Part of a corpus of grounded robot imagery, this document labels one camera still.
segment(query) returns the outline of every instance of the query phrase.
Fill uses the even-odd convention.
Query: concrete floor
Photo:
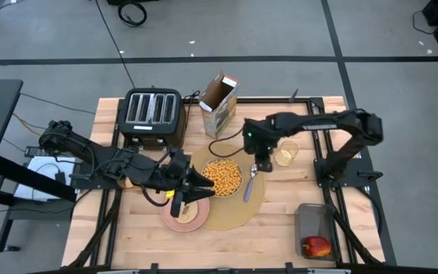
[[[411,28],[412,13],[427,2],[329,0],[343,55],[438,56],[434,38]],[[320,0],[146,2],[148,21],[137,29],[124,26],[115,7],[100,3],[124,57],[334,56]],[[28,0],[0,11],[0,59],[116,57],[93,1]],[[438,268],[438,62],[346,66],[358,107],[383,118],[386,139],[370,152],[375,169],[385,174],[379,190],[397,262]],[[299,96],[344,95],[335,62],[128,68],[137,87],[175,88],[184,95],[203,90],[220,69],[241,80],[241,95],[291,95],[296,88]],[[0,78],[22,79],[24,93],[86,110],[95,110],[99,97],[122,97],[131,87],[121,65],[7,65],[0,66]],[[15,112],[39,126],[68,119],[85,136],[94,119],[27,97]],[[22,148],[37,144],[36,136],[14,120],[5,138]],[[0,155],[24,162],[5,142]],[[22,251],[0,253],[0,273],[57,269],[68,226],[68,221],[16,222],[8,243]]]

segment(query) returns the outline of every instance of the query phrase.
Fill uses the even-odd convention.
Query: red apple
[[[307,256],[326,256],[331,253],[331,243],[320,236],[306,237],[303,240],[303,252]]]

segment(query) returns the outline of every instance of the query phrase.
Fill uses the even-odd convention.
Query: round placemat
[[[219,155],[228,155],[238,150],[238,147],[216,143],[212,145],[212,149]],[[217,157],[209,152],[208,147],[205,147],[192,154],[192,160],[190,163],[198,172],[201,172],[204,166],[211,159],[215,158]],[[254,157],[241,151],[230,158],[234,159],[235,162],[241,166],[241,169],[243,170],[243,182],[241,183],[240,189],[232,196],[209,197],[211,208],[207,220],[205,220],[202,225],[203,228],[214,230],[237,228],[251,220],[262,206],[263,197],[265,196],[265,181],[263,180],[263,174],[261,172],[258,172],[253,179],[249,201],[244,202],[243,200],[249,179],[251,179],[249,170],[251,165],[255,162]]]

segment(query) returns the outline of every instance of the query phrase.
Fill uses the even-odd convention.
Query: butcher block table
[[[324,97],[323,100],[326,113],[346,109],[343,97]],[[111,145],[118,102],[119,98],[99,100],[90,136],[94,142]],[[237,132],[245,117],[264,119],[269,114],[285,111],[307,115],[306,104],[237,104],[236,116],[221,137]],[[348,133],[340,130],[332,130],[331,136],[335,150],[350,138]],[[152,263],[158,263],[160,269],[284,268],[286,262],[292,262],[296,268],[335,266],[333,262],[307,260],[295,253],[295,210],[300,203],[324,204],[324,199],[316,184],[312,134],[302,132],[289,139],[300,147],[292,164],[281,167],[272,158],[273,172],[264,173],[265,197],[258,214],[244,226],[229,231],[199,228],[187,233],[175,232],[165,225],[160,209],[147,202],[141,190],[123,190],[112,269],[150,269]],[[204,132],[200,109],[193,104],[183,150],[191,155],[211,141],[213,138]],[[243,137],[238,135],[226,143],[243,147]],[[323,138],[321,145],[325,157],[327,151]],[[146,151],[144,154],[157,160],[163,152]],[[383,261],[370,201],[354,188],[343,190],[352,230],[372,255]],[[101,194],[102,190],[93,190],[76,205],[63,266],[77,257],[95,232]],[[113,201],[112,194],[113,191],[109,195],[109,205]],[[344,235],[339,227],[337,231],[342,257],[347,262]],[[105,234],[100,243],[98,265],[104,263],[107,239]]]

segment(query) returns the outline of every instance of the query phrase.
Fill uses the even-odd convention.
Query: spoon
[[[252,164],[251,168],[249,169],[249,174],[251,175],[251,180],[249,180],[248,188],[246,189],[246,193],[244,193],[244,202],[249,201],[249,195],[251,195],[251,189],[252,189],[252,179],[258,174],[258,167],[256,164]]]

